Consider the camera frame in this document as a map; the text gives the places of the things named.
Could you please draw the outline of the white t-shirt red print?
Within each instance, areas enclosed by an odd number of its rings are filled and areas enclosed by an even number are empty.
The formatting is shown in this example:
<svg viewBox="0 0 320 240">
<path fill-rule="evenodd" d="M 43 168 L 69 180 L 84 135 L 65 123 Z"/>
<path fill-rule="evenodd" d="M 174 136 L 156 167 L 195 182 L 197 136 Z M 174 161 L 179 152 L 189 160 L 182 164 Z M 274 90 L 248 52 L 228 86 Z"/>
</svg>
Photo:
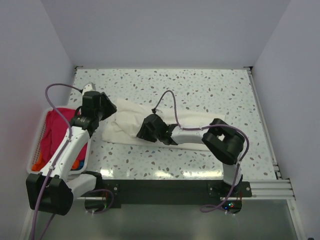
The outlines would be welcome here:
<svg viewBox="0 0 320 240">
<path fill-rule="evenodd" d="M 165 145 L 164 143 L 149 142 L 137 138 L 143 120 L 152 114 L 152 106 L 136 104 L 134 102 L 118 98 L 115 103 L 117 112 L 107 119 L 102 128 L 103 141 L 114 144 L 151 146 L 160 148 L 183 149 L 192 151 L 208 151 L 204 144 L 184 143 L 179 145 Z M 191 110 L 178 110 L 178 121 L 186 128 L 207 126 L 215 118 L 225 120 L 223 114 L 196 112 Z"/>
</svg>

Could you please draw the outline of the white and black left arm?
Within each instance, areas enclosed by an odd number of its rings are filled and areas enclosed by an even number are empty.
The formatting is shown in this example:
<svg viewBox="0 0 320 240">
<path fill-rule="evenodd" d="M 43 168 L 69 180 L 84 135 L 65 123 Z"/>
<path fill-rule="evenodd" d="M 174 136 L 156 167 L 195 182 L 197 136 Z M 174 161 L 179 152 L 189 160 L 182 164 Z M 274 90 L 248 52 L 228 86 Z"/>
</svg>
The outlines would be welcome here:
<svg viewBox="0 0 320 240">
<path fill-rule="evenodd" d="M 82 105 L 67 124 L 65 136 L 48 163 L 26 179 L 29 205 L 35 212 L 64 216 L 73 201 L 86 193 L 99 196 L 104 191 L 102 175 L 84 171 L 68 181 L 72 165 L 82 148 L 103 121 L 115 114 L 117 107 L 104 92 L 87 91 Z"/>
</svg>

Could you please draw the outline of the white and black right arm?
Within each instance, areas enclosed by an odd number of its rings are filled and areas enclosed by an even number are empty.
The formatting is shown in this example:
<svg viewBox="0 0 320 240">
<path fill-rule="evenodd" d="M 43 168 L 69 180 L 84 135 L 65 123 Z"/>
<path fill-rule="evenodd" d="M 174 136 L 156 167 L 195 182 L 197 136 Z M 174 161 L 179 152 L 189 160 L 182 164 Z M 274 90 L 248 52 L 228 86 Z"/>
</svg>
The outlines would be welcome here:
<svg viewBox="0 0 320 240">
<path fill-rule="evenodd" d="M 161 142 L 167 146 L 203 144 L 222 163 L 223 192 L 230 197 L 240 190 L 243 180 L 240 164 L 249 150 L 248 137 L 238 128 L 215 118 L 210 125 L 187 128 L 179 124 L 166 124 L 157 114 L 147 116 L 136 137 L 148 142 Z"/>
</svg>

